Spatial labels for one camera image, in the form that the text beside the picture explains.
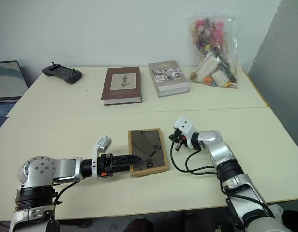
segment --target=gray book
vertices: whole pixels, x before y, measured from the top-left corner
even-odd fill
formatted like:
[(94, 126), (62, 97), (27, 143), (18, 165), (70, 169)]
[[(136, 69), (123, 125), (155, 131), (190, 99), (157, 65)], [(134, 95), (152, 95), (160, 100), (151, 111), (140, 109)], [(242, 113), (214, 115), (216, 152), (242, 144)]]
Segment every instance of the gray book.
[(176, 61), (148, 64), (159, 97), (189, 92), (189, 82)]

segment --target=wooden picture frame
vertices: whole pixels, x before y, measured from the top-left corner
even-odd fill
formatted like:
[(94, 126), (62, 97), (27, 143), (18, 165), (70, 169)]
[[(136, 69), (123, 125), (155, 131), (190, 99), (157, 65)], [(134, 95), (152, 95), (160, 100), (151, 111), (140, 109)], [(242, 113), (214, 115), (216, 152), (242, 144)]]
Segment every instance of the wooden picture frame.
[(129, 130), (128, 131), (129, 154), (133, 154), (132, 131), (140, 131), (140, 132), (143, 132), (143, 131), (158, 131), (165, 166), (153, 167), (153, 168), (149, 168), (149, 169), (145, 169), (145, 170), (135, 171), (134, 168), (133, 168), (133, 165), (130, 165), (131, 177), (139, 177), (139, 176), (145, 176), (145, 175), (150, 175), (150, 174), (155, 174), (155, 173), (161, 173), (161, 172), (168, 171), (169, 170), (169, 163), (168, 163), (168, 158), (167, 158), (167, 155), (166, 155), (166, 150), (165, 150), (164, 141), (163, 141), (163, 137), (162, 137), (162, 133), (161, 133), (160, 128), (143, 129), (143, 130)]

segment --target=floor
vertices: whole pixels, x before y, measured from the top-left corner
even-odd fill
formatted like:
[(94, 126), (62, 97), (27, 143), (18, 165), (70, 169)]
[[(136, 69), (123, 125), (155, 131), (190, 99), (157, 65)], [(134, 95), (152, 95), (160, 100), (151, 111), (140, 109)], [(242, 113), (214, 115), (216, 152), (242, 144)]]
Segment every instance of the floor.
[[(284, 210), (298, 211), (298, 200), (279, 203)], [(104, 217), (92, 220), (88, 228), (61, 225), (61, 232), (122, 232), (134, 219), (146, 218), (154, 225), (155, 232), (182, 232), (183, 219), (186, 213), (193, 212), (204, 226), (205, 232), (213, 232), (220, 223), (231, 223), (231, 217), (226, 208), (201, 209), (191, 211), (176, 211), (156, 214), (132, 215), (122, 217)], [(8, 232), (9, 222), (0, 222), (0, 232)]]

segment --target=black remote controller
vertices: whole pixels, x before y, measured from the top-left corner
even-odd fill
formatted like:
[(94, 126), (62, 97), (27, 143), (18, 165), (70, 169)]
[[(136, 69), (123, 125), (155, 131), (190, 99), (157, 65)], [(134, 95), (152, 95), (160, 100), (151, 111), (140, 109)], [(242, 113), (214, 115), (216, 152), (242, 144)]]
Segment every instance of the black remote controller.
[(61, 66), (60, 64), (55, 64), (54, 62), (51, 66), (42, 69), (42, 72), (46, 76), (56, 76), (58, 78), (61, 78), (69, 84), (75, 83), (82, 76), (81, 71), (76, 69), (69, 69)]

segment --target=laptop keyboard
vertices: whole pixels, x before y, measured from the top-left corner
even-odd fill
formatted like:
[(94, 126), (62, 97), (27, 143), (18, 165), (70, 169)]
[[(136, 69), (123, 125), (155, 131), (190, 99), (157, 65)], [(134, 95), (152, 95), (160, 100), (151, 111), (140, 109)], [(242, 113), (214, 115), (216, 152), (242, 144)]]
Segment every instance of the laptop keyboard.
[(0, 116), (6, 116), (15, 104), (0, 104)]

